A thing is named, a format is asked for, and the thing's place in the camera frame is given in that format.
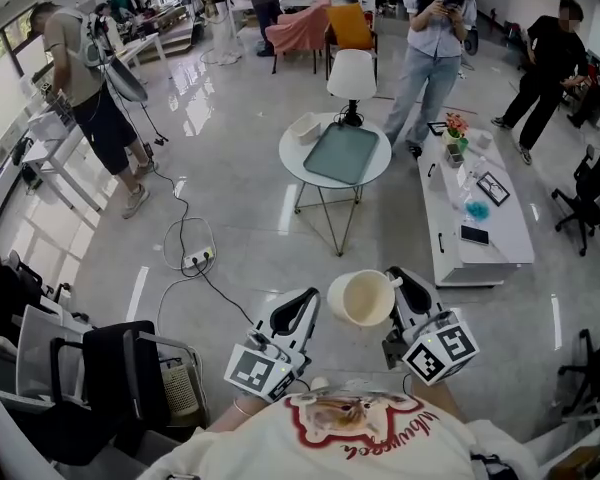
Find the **light blue jeans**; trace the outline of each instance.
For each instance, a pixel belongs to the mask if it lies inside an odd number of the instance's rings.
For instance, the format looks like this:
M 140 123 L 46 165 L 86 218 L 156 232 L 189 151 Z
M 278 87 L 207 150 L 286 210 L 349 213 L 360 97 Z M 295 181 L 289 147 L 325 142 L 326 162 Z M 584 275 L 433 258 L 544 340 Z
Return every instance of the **light blue jeans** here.
M 398 81 L 398 94 L 393 109 L 384 125 L 384 132 L 393 146 L 404 123 L 428 80 L 422 100 L 422 108 L 415 124 L 407 133 L 407 142 L 421 145 L 429 134 L 427 123 L 438 118 L 444 100 L 458 77 L 461 57 L 431 57 L 409 46 Z

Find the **white desk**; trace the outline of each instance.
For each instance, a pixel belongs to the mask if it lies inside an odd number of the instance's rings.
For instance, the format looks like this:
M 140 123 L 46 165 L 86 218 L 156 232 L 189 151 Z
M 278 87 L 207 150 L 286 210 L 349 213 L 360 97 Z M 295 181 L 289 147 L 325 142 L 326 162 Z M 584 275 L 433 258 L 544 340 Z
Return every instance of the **white desk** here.
M 520 201 L 500 152 L 493 140 L 486 150 L 479 148 L 475 141 L 480 133 L 491 135 L 483 130 L 469 130 L 469 147 L 460 168 L 449 166 L 443 140 L 433 134 L 427 137 L 418 159 L 437 286 L 502 284 L 520 265 L 533 263 L 535 259 Z M 511 194 L 499 207 L 477 185 L 468 197 L 461 199 L 463 173 L 471 171 L 480 156 L 487 159 L 482 173 L 491 172 Z M 469 201 L 485 202 L 489 217 L 474 221 L 465 210 Z M 463 224 L 487 231 L 490 244 L 483 246 L 461 240 Z
M 333 118 L 335 117 L 335 115 L 336 114 L 332 113 L 316 114 L 317 119 L 320 121 L 321 132 L 324 132 L 327 126 L 333 123 Z M 347 183 L 327 178 L 325 176 L 320 176 L 319 174 L 314 174 L 312 172 L 307 171 L 304 168 L 304 161 L 306 160 L 309 153 L 311 153 L 313 147 L 317 144 L 317 141 L 311 144 L 303 145 L 287 129 L 287 131 L 284 132 L 284 135 L 280 139 L 280 145 L 278 147 L 278 152 L 280 154 L 280 160 L 282 161 L 282 164 L 287 168 L 287 170 L 291 174 L 293 174 L 296 178 L 302 181 L 302 188 L 300 189 L 300 193 L 298 194 L 298 198 L 296 199 L 294 212 L 298 214 L 300 213 L 302 208 L 308 208 L 312 206 L 322 206 L 324 208 L 324 212 L 327 216 L 327 222 L 329 224 L 329 229 L 331 230 L 331 237 L 333 238 L 333 245 L 335 246 L 337 256 L 342 256 L 344 254 L 344 245 L 347 240 L 347 234 L 349 233 L 349 226 L 351 225 L 353 212 L 356 209 L 356 205 L 362 199 L 362 190 L 364 186 L 367 183 L 371 183 L 378 176 L 380 176 L 389 166 L 389 162 L 391 162 L 391 143 L 389 142 L 387 136 L 382 132 L 382 130 L 380 130 L 380 128 L 378 128 L 375 124 L 366 120 L 362 125 L 362 128 L 376 133 L 380 140 L 378 141 L 378 145 L 373 153 L 373 156 L 371 157 L 371 160 L 369 161 L 369 166 L 367 167 L 367 170 L 364 176 L 362 177 L 362 180 L 360 180 L 360 182 L 357 185 L 349 185 Z M 318 189 L 321 202 L 319 204 L 299 206 L 300 198 L 302 197 L 302 193 L 304 192 L 304 188 L 307 184 L 313 185 Z M 330 201 L 328 203 L 325 203 L 322 194 L 323 188 L 332 190 L 351 189 L 353 190 L 354 197 L 352 199 Z M 336 235 L 333 231 L 333 226 L 331 225 L 331 218 L 329 217 L 329 212 L 327 211 L 327 205 L 333 203 L 342 203 L 346 201 L 352 201 L 351 213 L 349 214 L 349 221 L 347 222 L 347 228 L 345 229 L 342 242 L 340 245 L 338 245 Z
M 169 78 L 173 78 L 171 71 L 169 70 L 169 64 L 167 63 L 167 57 L 164 54 L 164 50 L 162 49 L 162 42 L 160 41 L 159 34 L 156 32 L 154 34 L 149 34 L 145 40 L 135 39 L 130 43 L 124 45 L 125 49 L 123 52 L 118 55 L 118 58 L 129 65 L 129 61 L 133 61 L 134 66 L 139 69 L 140 61 L 138 60 L 138 54 L 146 49 L 149 45 L 154 45 L 156 50 L 158 51 L 158 56 L 160 57 L 160 61 L 164 66 L 165 71 L 169 75 Z
M 59 174 L 67 184 L 76 191 L 76 193 L 84 199 L 87 204 L 95 211 L 99 212 L 102 208 L 96 203 L 93 198 L 85 192 L 85 190 L 78 184 L 78 182 L 72 178 L 69 173 L 65 170 L 64 164 L 71 156 L 71 153 L 75 151 L 80 144 L 80 141 L 84 138 L 84 134 L 78 125 L 73 127 L 73 130 L 69 133 L 69 136 L 65 140 L 47 141 L 42 142 L 37 140 L 31 149 L 27 152 L 24 159 L 22 160 L 25 164 L 31 166 L 31 168 L 40 176 L 48 187 L 53 191 L 58 198 L 66 204 L 70 210 L 74 209 L 74 205 L 67 196 L 65 196 L 60 187 L 58 187 L 51 176 L 48 174 Z M 86 221 L 86 217 L 80 214 L 82 220 Z

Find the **black lamp base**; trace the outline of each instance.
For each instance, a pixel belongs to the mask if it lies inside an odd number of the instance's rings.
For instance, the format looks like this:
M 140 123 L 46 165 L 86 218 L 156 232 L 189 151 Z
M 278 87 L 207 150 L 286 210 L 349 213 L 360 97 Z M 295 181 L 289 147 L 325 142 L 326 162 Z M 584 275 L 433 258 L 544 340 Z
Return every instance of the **black lamp base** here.
M 359 128 L 362 126 L 362 121 L 362 116 L 358 114 L 358 102 L 356 100 L 349 100 L 349 108 L 340 123 Z

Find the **potted plant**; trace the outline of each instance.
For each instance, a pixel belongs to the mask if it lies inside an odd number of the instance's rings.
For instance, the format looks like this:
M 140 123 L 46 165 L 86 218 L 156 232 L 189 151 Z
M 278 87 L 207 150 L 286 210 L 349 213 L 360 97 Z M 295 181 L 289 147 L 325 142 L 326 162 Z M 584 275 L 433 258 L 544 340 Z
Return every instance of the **potted plant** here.
M 442 134 L 447 144 L 457 143 L 461 149 L 466 147 L 465 134 L 469 130 L 469 125 L 459 114 L 447 114 L 447 129 Z

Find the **power strip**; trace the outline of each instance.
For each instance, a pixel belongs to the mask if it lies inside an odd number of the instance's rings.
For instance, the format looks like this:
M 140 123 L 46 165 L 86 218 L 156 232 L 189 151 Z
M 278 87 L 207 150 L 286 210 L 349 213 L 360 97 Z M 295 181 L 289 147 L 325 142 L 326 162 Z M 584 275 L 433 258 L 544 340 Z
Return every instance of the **power strip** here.
M 194 262 L 193 259 L 197 260 L 197 265 L 198 267 L 200 267 L 202 269 L 202 266 L 205 264 L 206 261 L 211 260 L 211 258 L 213 258 L 213 249 L 211 249 L 211 247 L 205 247 L 204 249 L 201 249 L 200 251 L 198 251 L 195 254 L 190 254 L 189 256 L 185 256 L 184 258 L 184 268 L 194 268 Z

